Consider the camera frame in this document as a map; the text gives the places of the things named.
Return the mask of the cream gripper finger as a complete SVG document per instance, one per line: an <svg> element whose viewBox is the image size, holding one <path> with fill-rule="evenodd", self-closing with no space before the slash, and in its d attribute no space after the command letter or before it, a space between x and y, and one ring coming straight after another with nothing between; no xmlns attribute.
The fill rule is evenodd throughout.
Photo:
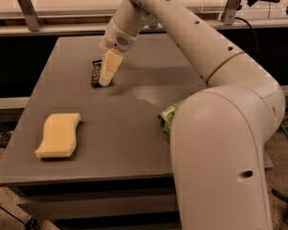
<svg viewBox="0 0 288 230"><path fill-rule="evenodd" d="M115 72L123 60L123 54L117 49L109 49L102 59L102 67L99 77L99 83L102 86L108 86L113 79Z"/></svg>

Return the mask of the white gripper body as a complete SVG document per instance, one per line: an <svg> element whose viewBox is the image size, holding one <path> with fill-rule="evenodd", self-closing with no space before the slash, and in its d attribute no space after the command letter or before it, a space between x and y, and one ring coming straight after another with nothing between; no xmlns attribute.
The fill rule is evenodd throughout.
<svg viewBox="0 0 288 230"><path fill-rule="evenodd" d="M99 46L106 49L114 48L121 53L125 53L130 50L136 40L137 36L125 33L116 25L114 19L111 18Z"/></svg>

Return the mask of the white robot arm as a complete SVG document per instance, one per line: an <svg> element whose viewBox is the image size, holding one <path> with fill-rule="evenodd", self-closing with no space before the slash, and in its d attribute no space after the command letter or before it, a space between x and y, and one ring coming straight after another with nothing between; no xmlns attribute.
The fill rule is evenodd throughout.
<svg viewBox="0 0 288 230"><path fill-rule="evenodd" d="M285 109L278 82L177 0L123 0L101 43L109 85L142 28L156 19L206 88L183 101L170 151L182 230L273 230L263 148Z"/></svg>

